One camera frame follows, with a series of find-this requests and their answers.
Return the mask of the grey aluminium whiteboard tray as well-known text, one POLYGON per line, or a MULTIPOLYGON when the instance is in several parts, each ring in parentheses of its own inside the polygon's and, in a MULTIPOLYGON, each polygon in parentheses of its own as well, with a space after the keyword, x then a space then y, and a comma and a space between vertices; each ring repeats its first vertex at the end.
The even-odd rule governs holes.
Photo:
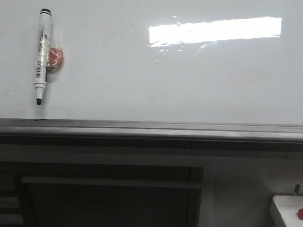
POLYGON ((283 148, 290 147, 291 150, 303 146, 303 127, 298 124, 2 118, 0 134, 17 137, 261 143, 279 144, 283 148))

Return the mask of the small red object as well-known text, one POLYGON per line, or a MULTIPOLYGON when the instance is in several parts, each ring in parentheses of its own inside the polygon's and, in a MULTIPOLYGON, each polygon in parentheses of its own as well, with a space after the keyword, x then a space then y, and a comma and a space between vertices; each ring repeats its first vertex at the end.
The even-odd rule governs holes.
POLYGON ((299 219, 303 220, 303 209, 298 210, 297 216, 298 216, 299 219))

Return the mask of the white black whiteboard marker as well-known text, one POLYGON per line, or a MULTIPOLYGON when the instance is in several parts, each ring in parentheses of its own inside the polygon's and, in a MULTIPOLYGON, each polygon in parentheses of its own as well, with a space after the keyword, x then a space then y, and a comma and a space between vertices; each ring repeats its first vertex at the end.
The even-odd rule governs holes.
POLYGON ((34 88, 36 91, 36 104, 41 105, 46 89, 47 66, 51 43, 52 13, 49 9, 41 9, 39 16, 39 40, 36 56, 36 74, 34 88))

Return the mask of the dark cabinet panel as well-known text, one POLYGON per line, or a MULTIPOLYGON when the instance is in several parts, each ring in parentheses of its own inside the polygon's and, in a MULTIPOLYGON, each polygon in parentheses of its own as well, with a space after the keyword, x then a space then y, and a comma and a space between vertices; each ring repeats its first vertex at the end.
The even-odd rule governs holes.
POLYGON ((3 227, 196 227, 203 169, 1 162, 3 227))

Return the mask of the red round magnet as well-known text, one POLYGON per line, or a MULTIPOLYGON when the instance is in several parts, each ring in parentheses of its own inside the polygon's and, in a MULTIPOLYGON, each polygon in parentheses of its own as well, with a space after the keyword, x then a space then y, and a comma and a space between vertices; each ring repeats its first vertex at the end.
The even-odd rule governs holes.
POLYGON ((63 42, 54 41, 50 45, 47 69, 49 73, 59 71, 64 63, 63 42))

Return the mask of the large white whiteboard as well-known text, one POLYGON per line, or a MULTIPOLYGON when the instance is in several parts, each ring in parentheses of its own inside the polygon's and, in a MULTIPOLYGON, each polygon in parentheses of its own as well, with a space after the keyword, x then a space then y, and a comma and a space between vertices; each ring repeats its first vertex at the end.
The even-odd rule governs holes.
POLYGON ((300 0, 3 0, 2 118, 302 124, 300 0), (62 68, 41 105, 41 9, 62 68))

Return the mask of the white table corner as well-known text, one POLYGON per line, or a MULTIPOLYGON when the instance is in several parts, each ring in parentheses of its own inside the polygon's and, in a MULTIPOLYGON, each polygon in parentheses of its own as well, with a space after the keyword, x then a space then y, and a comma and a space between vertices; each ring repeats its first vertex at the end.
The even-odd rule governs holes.
POLYGON ((270 214, 276 227, 302 227, 303 220, 298 211, 303 208, 303 197, 294 195, 274 195, 270 214))

